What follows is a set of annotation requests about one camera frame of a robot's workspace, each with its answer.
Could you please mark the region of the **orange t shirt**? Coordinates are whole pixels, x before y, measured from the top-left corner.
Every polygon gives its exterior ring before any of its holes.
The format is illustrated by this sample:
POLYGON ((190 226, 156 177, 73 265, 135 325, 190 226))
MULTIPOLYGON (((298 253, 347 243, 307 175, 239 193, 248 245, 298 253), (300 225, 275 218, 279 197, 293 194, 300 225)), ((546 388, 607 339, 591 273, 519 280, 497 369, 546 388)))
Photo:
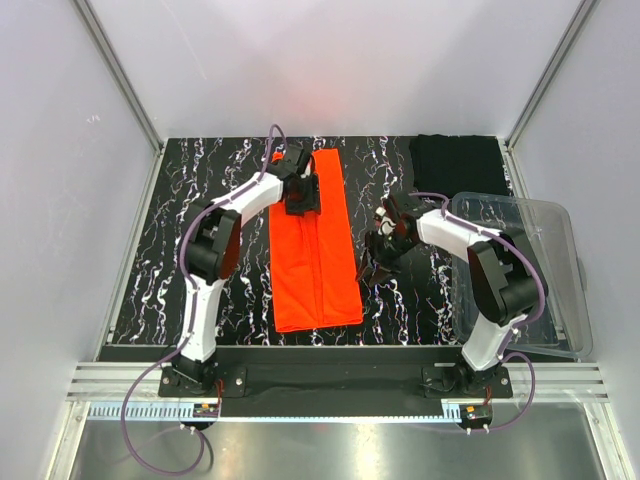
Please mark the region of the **orange t shirt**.
POLYGON ((337 149, 313 153, 321 212, 269 208, 274 323, 278 333, 363 322, 343 168, 337 149))

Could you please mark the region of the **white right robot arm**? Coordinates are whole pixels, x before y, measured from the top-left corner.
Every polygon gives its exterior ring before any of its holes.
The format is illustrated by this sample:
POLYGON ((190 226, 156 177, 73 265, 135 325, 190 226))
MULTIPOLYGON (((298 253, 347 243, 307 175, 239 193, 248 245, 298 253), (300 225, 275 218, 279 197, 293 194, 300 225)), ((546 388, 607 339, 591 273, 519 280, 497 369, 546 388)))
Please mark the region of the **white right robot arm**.
POLYGON ((508 343, 520 327, 544 312, 548 287, 526 233, 496 230, 464 220, 448 209, 448 199, 401 192, 376 209, 375 226, 365 234, 356 278, 369 286, 397 275, 402 257, 432 245, 469 268, 478 316, 456 362, 424 381, 428 393, 481 395, 506 362, 508 343))

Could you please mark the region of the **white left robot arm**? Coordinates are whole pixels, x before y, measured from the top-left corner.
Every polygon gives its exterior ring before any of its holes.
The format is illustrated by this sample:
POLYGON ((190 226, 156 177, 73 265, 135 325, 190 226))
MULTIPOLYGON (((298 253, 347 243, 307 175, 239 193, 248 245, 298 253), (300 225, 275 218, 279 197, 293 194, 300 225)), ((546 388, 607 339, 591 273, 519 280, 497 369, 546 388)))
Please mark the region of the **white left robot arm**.
POLYGON ((319 177, 310 150, 289 146, 247 182, 187 210, 178 267, 186 288, 184 321, 174 374, 196 396, 216 387, 216 325, 220 297, 237 267, 243 226, 263 210, 281 205, 303 217, 321 212, 319 177))

